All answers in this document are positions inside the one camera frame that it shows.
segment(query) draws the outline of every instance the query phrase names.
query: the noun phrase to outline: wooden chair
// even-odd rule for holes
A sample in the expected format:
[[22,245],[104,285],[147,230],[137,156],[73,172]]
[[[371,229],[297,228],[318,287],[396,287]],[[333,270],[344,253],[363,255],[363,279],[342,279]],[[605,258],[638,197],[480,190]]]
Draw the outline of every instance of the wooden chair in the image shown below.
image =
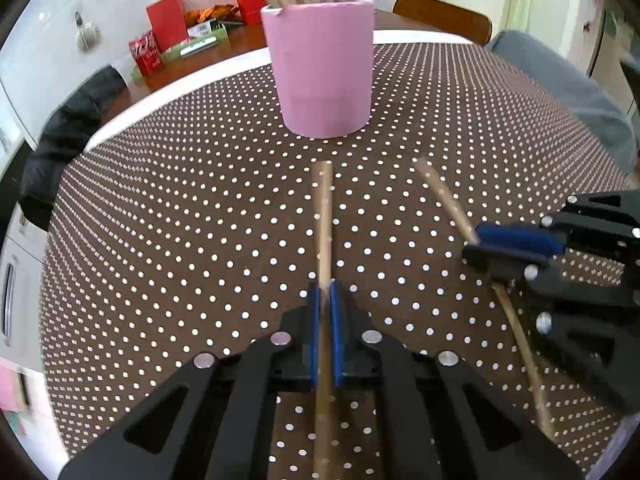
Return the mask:
[[488,17],[441,0],[396,0],[393,12],[483,46],[491,40],[492,24]]

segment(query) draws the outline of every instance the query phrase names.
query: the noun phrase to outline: polka dot tablecloth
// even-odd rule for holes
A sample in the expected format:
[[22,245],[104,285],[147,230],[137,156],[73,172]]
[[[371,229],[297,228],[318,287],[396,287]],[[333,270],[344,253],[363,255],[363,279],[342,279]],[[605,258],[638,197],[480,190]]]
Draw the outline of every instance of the polka dot tablecloth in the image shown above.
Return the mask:
[[[626,189],[586,127],[473,45],[376,47],[371,118],[312,140],[282,123],[270,66],[204,86],[76,158],[41,293],[47,386],[73,455],[197,352],[241,352],[303,304],[316,256],[312,163],[334,164],[333,275],[414,351],[452,349],[530,419],[508,322],[415,172],[423,155],[473,223],[535,221],[569,194]],[[569,280],[615,283],[588,254]],[[537,357],[556,443],[588,471],[619,418]],[[281,394],[270,478],[311,478],[313,396]],[[342,394],[335,478],[381,478],[369,394]]]

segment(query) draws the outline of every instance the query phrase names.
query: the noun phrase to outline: red box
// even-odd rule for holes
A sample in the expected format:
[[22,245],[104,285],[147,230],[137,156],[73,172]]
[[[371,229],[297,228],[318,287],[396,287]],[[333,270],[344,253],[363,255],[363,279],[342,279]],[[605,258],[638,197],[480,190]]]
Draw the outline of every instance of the red box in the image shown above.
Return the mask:
[[156,40],[151,30],[142,36],[129,41],[129,51],[136,60],[140,73],[146,77],[162,66],[160,52],[156,47]]
[[158,0],[146,8],[146,15],[160,52],[189,39],[182,0]]

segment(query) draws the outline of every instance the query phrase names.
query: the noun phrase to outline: gray pillow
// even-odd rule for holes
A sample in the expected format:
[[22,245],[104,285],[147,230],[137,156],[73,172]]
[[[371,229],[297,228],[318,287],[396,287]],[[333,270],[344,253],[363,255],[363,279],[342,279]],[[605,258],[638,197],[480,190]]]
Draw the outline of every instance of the gray pillow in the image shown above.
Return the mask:
[[485,49],[540,83],[577,116],[609,150],[620,170],[634,170],[637,150],[631,122],[594,80],[525,32],[501,31]]

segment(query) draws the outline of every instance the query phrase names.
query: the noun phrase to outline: pink container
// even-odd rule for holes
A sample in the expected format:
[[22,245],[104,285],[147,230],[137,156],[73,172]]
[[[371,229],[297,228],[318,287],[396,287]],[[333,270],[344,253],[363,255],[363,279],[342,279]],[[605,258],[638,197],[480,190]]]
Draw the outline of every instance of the pink container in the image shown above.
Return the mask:
[[371,110],[373,1],[261,13],[285,126],[315,139],[361,129]]

